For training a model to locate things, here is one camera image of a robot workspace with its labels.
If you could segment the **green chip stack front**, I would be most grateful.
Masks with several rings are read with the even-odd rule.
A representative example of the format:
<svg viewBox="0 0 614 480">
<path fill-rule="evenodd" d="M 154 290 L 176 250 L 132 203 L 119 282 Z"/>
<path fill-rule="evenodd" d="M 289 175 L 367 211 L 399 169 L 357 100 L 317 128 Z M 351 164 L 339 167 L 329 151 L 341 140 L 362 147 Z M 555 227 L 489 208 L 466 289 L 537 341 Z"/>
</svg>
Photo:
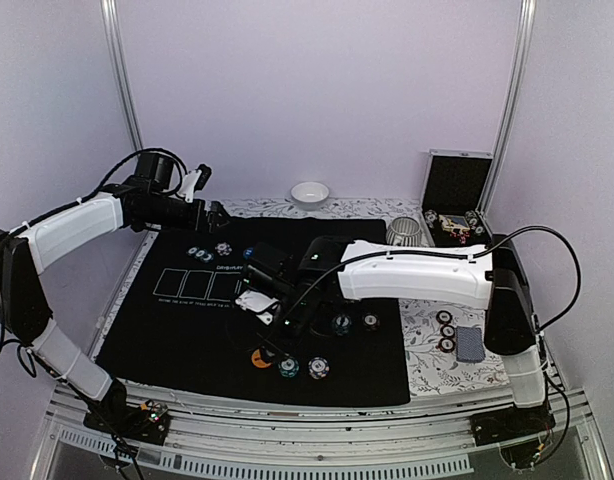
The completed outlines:
<svg viewBox="0 0 614 480">
<path fill-rule="evenodd" d="M 293 357 L 287 357 L 278 363 L 278 370 L 283 378 L 294 378 L 299 369 L 299 362 Z"/>
</svg>

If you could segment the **green chip stack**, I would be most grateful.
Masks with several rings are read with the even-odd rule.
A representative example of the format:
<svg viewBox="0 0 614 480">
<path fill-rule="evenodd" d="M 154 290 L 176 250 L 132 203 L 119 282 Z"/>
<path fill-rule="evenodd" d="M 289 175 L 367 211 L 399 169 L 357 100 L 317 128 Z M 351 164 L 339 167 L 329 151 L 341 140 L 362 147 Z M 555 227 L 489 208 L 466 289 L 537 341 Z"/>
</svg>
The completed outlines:
<svg viewBox="0 0 614 480">
<path fill-rule="evenodd" d="M 299 362 L 293 357 L 287 357 L 278 363 L 278 370 L 283 378 L 294 378 L 299 369 Z"/>
<path fill-rule="evenodd" d="M 331 322 L 331 328 L 336 336 L 347 335 L 352 326 L 352 319 L 349 315 L 339 314 L 336 315 Z"/>
</svg>

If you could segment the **blue fifty chips row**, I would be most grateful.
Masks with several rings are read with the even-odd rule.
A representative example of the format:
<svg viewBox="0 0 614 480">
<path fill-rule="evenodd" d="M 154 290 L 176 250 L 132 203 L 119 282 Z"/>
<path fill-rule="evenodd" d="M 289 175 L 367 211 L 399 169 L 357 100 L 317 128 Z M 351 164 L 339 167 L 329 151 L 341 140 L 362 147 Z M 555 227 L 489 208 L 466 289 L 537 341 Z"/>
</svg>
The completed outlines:
<svg viewBox="0 0 614 480">
<path fill-rule="evenodd" d="M 211 251 L 197 246 L 189 248 L 186 251 L 186 255 L 202 263 L 211 263 L 214 260 L 214 254 Z"/>
</svg>

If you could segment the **blue peach stack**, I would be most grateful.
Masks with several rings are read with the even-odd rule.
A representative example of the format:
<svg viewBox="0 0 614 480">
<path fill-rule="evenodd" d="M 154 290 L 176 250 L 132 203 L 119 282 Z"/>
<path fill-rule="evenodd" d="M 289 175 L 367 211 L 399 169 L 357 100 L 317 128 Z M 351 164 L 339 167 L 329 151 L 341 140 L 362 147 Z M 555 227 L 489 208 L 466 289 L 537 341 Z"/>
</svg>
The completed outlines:
<svg viewBox="0 0 614 480">
<path fill-rule="evenodd" d="M 324 379 L 330 372 L 328 361 L 323 357 L 314 357 L 308 363 L 308 373 L 315 380 Z"/>
<path fill-rule="evenodd" d="M 219 256 L 228 256 L 232 253 L 232 247 L 227 242 L 220 242 L 215 246 L 215 251 Z"/>
</svg>

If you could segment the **orange big blind button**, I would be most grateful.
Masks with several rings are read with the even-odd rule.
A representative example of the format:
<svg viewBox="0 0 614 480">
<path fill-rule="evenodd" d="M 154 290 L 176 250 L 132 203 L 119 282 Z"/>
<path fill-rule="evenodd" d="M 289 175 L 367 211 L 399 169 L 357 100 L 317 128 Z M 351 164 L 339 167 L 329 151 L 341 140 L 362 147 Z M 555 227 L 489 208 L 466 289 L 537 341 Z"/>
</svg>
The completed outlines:
<svg viewBox="0 0 614 480">
<path fill-rule="evenodd" d="M 266 369 L 271 366 L 271 363 L 266 361 L 261 353 L 260 349 L 256 349 L 251 355 L 252 364 L 258 369 Z"/>
</svg>

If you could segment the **blue peach stack front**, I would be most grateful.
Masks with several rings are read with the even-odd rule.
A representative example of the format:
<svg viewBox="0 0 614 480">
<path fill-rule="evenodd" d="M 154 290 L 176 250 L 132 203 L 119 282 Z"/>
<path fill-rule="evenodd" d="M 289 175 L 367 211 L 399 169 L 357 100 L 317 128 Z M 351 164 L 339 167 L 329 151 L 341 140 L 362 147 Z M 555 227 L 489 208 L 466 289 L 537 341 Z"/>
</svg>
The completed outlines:
<svg viewBox="0 0 614 480">
<path fill-rule="evenodd" d="M 323 357 L 314 357 L 308 363 L 308 373 L 315 380 L 324 379 L 330 372 L 328 361 Z"/>
</svg>

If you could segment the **blue playing card deck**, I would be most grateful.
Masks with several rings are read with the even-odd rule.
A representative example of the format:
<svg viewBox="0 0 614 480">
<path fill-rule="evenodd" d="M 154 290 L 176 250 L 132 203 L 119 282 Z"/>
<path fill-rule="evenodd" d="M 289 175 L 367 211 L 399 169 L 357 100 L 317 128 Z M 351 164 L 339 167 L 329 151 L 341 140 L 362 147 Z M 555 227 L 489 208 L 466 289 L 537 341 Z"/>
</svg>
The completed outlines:
<svg viewBox="0 0 614 480">
<path fill-rule="evenodd" d="M 456 328 L 456 358 L 458 362 L 476 364 L 485 360 L 485 348 L 480 327 Z"/>
</svg>

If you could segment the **red black chip stack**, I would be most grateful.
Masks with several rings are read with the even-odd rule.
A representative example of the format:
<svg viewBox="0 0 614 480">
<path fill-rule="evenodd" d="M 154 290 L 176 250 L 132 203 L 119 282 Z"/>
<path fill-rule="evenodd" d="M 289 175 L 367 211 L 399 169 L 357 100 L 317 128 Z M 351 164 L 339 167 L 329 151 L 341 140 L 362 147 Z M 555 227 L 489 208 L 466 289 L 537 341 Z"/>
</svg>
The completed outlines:
<svg viewBox="0 0 614 480">
<path fill-rule="evenodd" d="M 451 353 L 456 348 L 456 330 L 452 325 L 453 315 L 447 310 L 439 310 L 436 314 L 436 320 L 440 324 L 439 332 L 441 335 L 437 347 L 444 353 Z"/>
</svg>

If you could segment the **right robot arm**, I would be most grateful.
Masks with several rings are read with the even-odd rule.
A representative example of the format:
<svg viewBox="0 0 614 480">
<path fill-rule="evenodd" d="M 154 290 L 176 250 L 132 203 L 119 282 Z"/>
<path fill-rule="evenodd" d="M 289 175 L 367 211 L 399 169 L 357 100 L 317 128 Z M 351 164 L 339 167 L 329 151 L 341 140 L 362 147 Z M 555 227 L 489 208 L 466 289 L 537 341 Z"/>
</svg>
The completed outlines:
<svg viewBox="0 0 614 480">
<path fill-rule="evenodd" d="M 245 290 L 235 303 L 288 338 L 300 336 L 327 303 L 411 299 L 482 310 L 479 340 L 501 358 L 512 392 L 504 427 L 524 436 L 541 422 L 547 401 L 540 347 L 546 327 L 537 320 L 514 237 L 489 246 L 424 248 L 319 236 L 293 271 L 289 255 L 258 243 L 245 261 Z"/>
</svg>

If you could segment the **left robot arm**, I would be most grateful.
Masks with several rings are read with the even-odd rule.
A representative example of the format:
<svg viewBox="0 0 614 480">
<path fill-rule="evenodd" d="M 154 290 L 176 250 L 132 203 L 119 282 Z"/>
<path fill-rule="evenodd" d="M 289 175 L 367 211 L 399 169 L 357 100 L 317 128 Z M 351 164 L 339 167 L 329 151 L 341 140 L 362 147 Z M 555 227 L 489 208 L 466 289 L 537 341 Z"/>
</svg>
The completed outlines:
<svg viewBox="0 0 614 480">
<path fill-rule="evenodd" d="M 128 433 L 136 415 L 123 385 L 91 359 L 81 334 L 62 318 L 75 313 L 75 301 L 64 298 L 52 309 L 49 300 L 60 284 L 68 293 L 91 287 L 99 298 L 108 283 L 96 276 L 104 269 L 86 256 L 103 263 L 120 259 L 126 245 L 100 249 L 123 230 L 215 230 L 221 204 L 197 196 L 211 175 L 209 166 L 189 168 L 167 149 L 141 149 L 114 165 L 90 193 L 0 229 L 0 354 L 13 346 L 28 374 L 44 367 L 96 409 L 113 433 Z"/>
</svg>

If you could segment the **black poker mat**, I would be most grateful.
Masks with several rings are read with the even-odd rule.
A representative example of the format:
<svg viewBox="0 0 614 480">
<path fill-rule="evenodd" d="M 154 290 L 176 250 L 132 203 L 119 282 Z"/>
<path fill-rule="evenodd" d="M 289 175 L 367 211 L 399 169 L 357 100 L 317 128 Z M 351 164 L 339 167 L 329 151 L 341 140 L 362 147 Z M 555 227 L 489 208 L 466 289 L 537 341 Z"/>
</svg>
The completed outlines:
<svg viewBox="0 0 614 480">
<path fill-rule="evenodd" d="M 371 299 L 321 306 L 290 357 L 300 365 L 283 378 L 277 361 L 258 369 L 251 355 L 266 326 L 241 310 L 235 297 L 247 250 L 269 244 L 297 264 L 312 240 L 343 236 L 374 243 L 385 237 L 381 220 L 236 218 L 210 235 L 170 230 L 159 234 L 138 270 L 97 355 L 112 375 L 152 386 L 267 403 L 316 407 L 369 408 L 405 404 L 410 399 L 398 303 Z M 227 242 L 228 256 L 215 246 Z M 197 246 L 214 260 L 186 255 Z M 377 331 L 362 316 L 380 319 Z M 336 336 L 332 319 L 352 319 L 350 332 Z M 308 373 L 314 357 L 330 372 L 315 380 Z"/>
</svg>

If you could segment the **white ceramic bowl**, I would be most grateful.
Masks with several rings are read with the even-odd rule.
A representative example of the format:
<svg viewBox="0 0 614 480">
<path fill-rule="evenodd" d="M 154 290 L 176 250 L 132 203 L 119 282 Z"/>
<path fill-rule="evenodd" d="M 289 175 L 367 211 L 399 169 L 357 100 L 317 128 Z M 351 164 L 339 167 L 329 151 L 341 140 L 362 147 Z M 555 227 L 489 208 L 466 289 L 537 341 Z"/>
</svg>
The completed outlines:
<svg viewBox="0 0 614 480">
<path fill-rule="evenodd" d="M 330 196 L 330 189 L 320 182 L 306 181 L 294 185 L 290 190 L 291 199 L 300 208 L 320 208 Z"/>
</svg>

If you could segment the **striped grey mug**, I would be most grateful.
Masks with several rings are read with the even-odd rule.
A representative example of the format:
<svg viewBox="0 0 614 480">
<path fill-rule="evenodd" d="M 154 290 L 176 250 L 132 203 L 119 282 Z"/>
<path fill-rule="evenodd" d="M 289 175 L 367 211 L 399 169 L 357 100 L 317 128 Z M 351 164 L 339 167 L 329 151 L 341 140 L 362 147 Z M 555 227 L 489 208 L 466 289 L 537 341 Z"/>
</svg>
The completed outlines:
<svg viewBox="0 0 614 480">
<path fill-rule="evenodd" d="M 392 246 L 420 247 L 422 245 L 422 228 L 411 217 L 393 219 L 386 231 L 386 243 Z"/>
</svg>

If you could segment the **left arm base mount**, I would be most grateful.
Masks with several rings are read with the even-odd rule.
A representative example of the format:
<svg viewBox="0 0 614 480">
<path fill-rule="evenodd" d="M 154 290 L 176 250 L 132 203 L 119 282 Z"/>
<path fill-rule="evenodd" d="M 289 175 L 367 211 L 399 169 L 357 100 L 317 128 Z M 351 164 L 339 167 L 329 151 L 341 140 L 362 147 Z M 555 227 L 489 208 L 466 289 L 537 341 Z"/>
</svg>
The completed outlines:
<svg viewBox="0 0 614 480">
<path fill-rule="evenodd" d="M 170 422 L 167 404 L 149 399 L 138 406 L 132 406 L 120 396 L 94 402 L 88 407 L 83 425 L 125 440 L 163 446 Z"/>
</svg>

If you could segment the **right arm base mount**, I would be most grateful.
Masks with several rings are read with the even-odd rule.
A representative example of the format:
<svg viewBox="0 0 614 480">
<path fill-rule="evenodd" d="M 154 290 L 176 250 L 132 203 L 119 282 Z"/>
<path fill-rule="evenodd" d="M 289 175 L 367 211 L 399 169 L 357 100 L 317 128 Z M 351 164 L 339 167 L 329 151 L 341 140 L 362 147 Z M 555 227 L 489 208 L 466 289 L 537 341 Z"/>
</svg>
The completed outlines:
<svg viewBox="0 0 614 480">
<path fill-rule="evenodd" d="M 498 445 L 504 463 L 517 470 L 534 467 L 541 459 L 556 426 L 545 401 L 541 406 L 516 406 L 469 417 L 477 446 Z"/>
</svg>

